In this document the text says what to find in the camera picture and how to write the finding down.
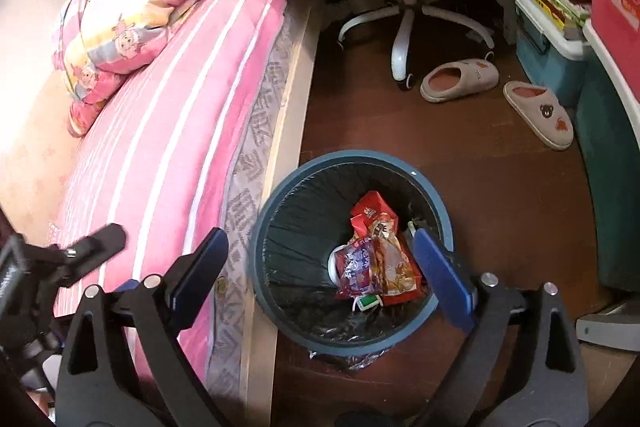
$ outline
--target snack wrapper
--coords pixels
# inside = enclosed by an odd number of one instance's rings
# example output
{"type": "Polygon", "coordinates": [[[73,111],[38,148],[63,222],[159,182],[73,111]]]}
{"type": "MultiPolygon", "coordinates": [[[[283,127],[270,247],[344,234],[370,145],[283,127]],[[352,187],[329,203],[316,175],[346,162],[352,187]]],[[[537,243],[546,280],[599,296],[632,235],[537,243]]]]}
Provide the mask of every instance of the snack wrapper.
{"type": "Polygon", "coordinates": [[[420,269],[412,259],[398,233],[398,215],[377,191],[365,194],[351,210],[354,239],[371,237],[376,266],[375,274],[382,287],[383,303],[397,304],[421,295],[420,269]]]}
{"type": "Polygon", "coordinates": [[[363,237],[335,253],[335,265],[340,275],[338,297],[349,298],[381,292],[378,283],[373,240],[363,237]]]}

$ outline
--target blue trash can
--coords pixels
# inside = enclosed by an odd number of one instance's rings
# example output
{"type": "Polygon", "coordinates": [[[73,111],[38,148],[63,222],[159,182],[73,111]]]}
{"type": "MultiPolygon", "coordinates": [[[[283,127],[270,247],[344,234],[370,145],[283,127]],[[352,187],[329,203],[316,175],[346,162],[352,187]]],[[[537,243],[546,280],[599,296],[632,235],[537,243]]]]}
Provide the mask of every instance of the blue trash can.
{"type": "Polygon", "coordinates": [[[258,303],[282,333],[316,353],[367,355],[405,339],[431,315],[437,299],[352,311],[337,299],[328,258],[353,235],[350,211],[368,191],[380,192],[400,229],[420,219],[448,250],[453,235],[440,196],[417,169],[367,150],[330,153],[292,172],[260,212],[251,240],[250,275],[258,303]]]}

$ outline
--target pillow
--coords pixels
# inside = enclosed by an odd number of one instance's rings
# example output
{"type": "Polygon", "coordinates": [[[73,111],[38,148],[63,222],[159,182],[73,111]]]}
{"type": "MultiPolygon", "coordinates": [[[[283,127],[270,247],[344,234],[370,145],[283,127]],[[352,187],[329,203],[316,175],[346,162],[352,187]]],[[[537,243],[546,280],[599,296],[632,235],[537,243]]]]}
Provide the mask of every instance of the pillow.
{"type": "Polygon", "coordinates": [[[74,98],[73,136],[86,134],[127,75],[164,49],[170,16],[183,1],[69,0],[54,32],[53,63],[74,98]]]}

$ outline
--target pink slipper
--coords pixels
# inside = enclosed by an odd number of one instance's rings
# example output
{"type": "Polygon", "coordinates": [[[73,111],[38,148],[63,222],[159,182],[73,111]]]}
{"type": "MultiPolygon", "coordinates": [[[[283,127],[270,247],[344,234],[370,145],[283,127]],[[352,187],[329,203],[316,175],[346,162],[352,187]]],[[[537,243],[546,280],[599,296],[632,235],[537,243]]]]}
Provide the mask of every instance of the pink slipper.
{"type": "Polygon", "coordinates": [[[429,102],[446,102],[490,90],[499,76],[496,67],[484,59],[448,62],[424,78],[420,94],[429,102]]]}
{"type": "Polygon", "coordinates": [[[551,149],[563,151],[571,145],[574,127],[550,89],[511,81],[504,85],[502,92],[511,107],[551,149]]]}

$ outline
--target cartoon pillowcase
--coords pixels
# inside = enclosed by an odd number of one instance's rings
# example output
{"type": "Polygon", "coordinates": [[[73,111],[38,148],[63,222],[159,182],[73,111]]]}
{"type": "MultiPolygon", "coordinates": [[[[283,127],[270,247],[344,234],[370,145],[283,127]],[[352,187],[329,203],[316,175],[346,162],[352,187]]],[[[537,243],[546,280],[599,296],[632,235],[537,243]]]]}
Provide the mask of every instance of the cartoon pillowcase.
{"type": "Polygon", "coordinates": [[[170,16],[184,0],[87,0],[79,34],[63,51],[66,85],[74,97],[69,131],[86,134],[129,73],[166,46],[170,16]]]}

